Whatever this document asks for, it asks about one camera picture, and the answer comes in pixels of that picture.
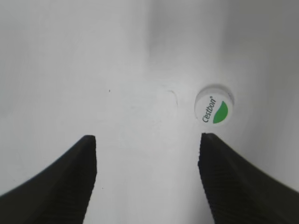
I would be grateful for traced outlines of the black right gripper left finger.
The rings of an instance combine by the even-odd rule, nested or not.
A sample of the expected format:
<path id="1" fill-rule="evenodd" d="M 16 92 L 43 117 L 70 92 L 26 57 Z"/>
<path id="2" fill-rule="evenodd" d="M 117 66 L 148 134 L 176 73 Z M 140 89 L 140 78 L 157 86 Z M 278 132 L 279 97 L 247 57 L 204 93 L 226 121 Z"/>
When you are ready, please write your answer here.
<path id="1" fill-rule="evenodd" d="M 96 175 L 96 139 L 85 135 L 45 170 L 1 195 L 0 222 L 82 224 Z"/>

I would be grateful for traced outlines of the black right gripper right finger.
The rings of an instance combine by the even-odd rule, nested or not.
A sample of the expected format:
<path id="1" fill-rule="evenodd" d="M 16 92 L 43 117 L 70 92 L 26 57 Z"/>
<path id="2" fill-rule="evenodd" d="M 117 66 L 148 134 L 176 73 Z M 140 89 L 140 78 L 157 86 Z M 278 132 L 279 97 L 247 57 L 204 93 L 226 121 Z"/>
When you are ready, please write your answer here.
<path id="1" fill-rule="evenodd" d="M 299 193 L 202 133 L 199 174 L 216 224 L 297 224 Z"/>

